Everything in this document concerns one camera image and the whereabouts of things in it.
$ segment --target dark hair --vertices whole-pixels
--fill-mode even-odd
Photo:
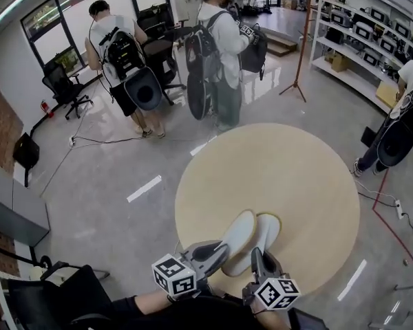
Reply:
[[[95,17],[99,12],[106,10],[110,10],[110,5],[104,0],[98,0],[89,7],[89,14]]]

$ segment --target gray cabinet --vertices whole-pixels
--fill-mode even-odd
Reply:
[[[0,232],[33,247],[49,230],[44,200],[0,167]]]

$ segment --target wooden tripod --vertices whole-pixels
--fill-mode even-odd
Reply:
[[[301,64],[303,63],[304,48],[306,47],[306,42],[308,40],[308,30],[309,30],[309,22],[310,22],[310,1],[311,0],[308,0],[308,7],[307,7],[307,12],[306,12],[306,24],[304,25],[304,37],[303,37],[303,43],[301,44],[300,61],[298,62],[297,75],[295,76],[294,83],[291,84],[289,87],[287,87],[285,90],[283,90],[280,93],[280,95],[282,95],[285,91],[289,90],[292,87],[298,88],[304,102],[307,102],[307,101],[306,101],[306,98],[303,95],[303,92],[301,91],[301,88],[300,88],[299,84],[298,84],[298,78],[300,76]]]

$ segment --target person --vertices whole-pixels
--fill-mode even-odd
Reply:
[[[198,296],[170,301],[163,290],[117,300],[100,309],[109,318],[110,329],[253,329],[289,330],[273,311],[262,311],[259,300],[245,307],[242,300],[229,296]]]
[[[202,0],[198,21],[207,27],[211,17],[224,11],[220,6],[228,0]],[[239,54],[250,43],[250,37],[240,34],[240,29],[230,14],[223,14],[210,29],[220,53],[222,69],[213,80],[215,90],[211,95],[213,111],[218,116],[218,128],[227,131],[240,121],[242,86],[240,82]]]
[[[379,129],[372,145],[366,151],[363,157],[357,158],[353,164],[353,173],[356,177],[360,177],[362,173],[368,170],[377,161],[376,166],[373,169],[373,173],[378,175],[386,170],[385,166],[378,160],[378,145],[384,136],[388,127],[399,118],[401,112],[407,108],[411,103],[410,94],[413,92],[413,60],[410,60],[399,70],[399,91],[396,94],[397,104],[391,110],[389,116],[385,119],[383,125]]]
[[[110,6],[104,0],[95,1],[89,7],[89,14],[93,18],[94,22],[90,30],[90,39],[85,39],[85,49],[87,52],[87,59],[89,67],[93,70],[103,70],[104,76],[109,82],[109,92],[116,100],[120,108],[123,110],[125,116],[130,116],[133,121],[142,129],[144,136],[152,134],[152,130],[147,125],[142,111],[136,106],[133,100],[129,97],[124,89],[124,84],[121,81],[113,77],[108,71],[106,65],[102,65],[104,49],[99,46],[104,36],[100,35],[97,31],[97,25],[101,26],[103,30],[112,31],[116,27],[116,17],[110,13]],[[145,32],[138,26],[138,24],[125,16],[122,16],[124,29],[130,31],[131,35],[140,43],[143,44],[147,41],[148,37]],[[150,120],[156,135],[159,138],[165,136],[165,130],[160,123],[158,114],[156,111],[148,111],[147,118]]]

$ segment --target office chair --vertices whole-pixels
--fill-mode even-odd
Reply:
[[[11,309],[25,330],[71,329],[71,324],[97,329],[92,324],[95,314],[112,302],[88,265],[80,267],[61,286],[46,280],[67,266],[58,262],[40,281],[8,280]]]
[[[43,69],[44,78],[43,84],[48,87],[51,91],[54,92],[54,99],[60,105],[67,105],[72,102],[72,106],[66,114],[66,120],[69,120],[69,114],[75,110],[77,118],[80,118],[78,114],[78,108],[81,104],[90,102],[93,105],[93,102],[89,99],[88,96],[83,96],[78,99],[78,95],[84,89],[84,86],[80,84],[78,80],[78,75],[72,75],[76,79],[74,84],[69,77],[67,77],[66,71],[62,64],[56,63],[54,60],[46,64]]]
[[[181,20],[180,27],[184,27],[184,22]],[[168,33],[171,30],[177,30],[174,25],[173,17],[169,11],[168,4],[151,7],[139,13],[138,25],[144,30],[147,36],[151,39],[150,42],[143,45],[147,56],[147,65],[153,70],[156,78],[159,80],[160,86],[164,91],[164,95],[170,105],[174,103],[168,98],[166,89],[182,88],[185,90],[186,85],[182,84],[180,79],[178,64],[173,57],[173,44],[175,41],[175,33]],[[169,71],[164,71],[163,63],[167,62]],[[176,75],[179,75],[179,84],[171,85]]]

